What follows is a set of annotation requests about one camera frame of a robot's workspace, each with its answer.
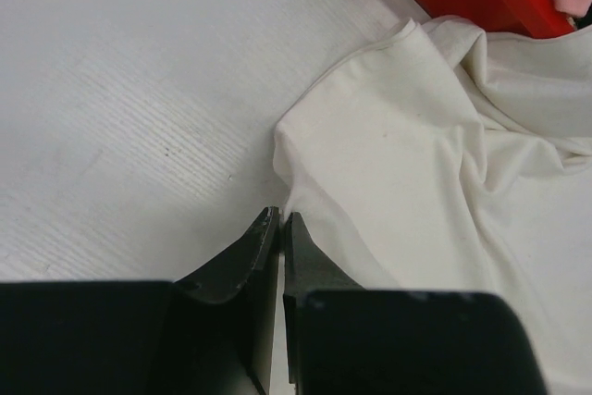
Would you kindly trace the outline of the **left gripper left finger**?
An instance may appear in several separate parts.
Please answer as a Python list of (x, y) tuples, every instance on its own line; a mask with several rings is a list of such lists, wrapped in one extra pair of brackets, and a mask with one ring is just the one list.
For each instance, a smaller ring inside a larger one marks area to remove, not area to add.
[(1, 287), (5, 394), (265, 394), (279, 211), (175, 281)]

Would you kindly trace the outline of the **white t shirt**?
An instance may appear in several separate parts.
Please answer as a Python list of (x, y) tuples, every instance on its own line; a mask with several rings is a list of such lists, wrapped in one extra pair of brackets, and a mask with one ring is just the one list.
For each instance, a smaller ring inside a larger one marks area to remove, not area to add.
[(549, 390), (591, 390), (591, 32), (407, 21), (278, 122), (286, 213), (368, 288), (481, 290)]

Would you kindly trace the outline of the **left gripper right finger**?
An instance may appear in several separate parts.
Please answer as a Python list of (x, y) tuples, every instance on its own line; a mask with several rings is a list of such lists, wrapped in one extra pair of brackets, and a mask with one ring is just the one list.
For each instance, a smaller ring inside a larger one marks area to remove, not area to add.
[(300, 394), (544, 394), (517, 315), (483, 292), (367, 290), (285, 228), (289, 378)]

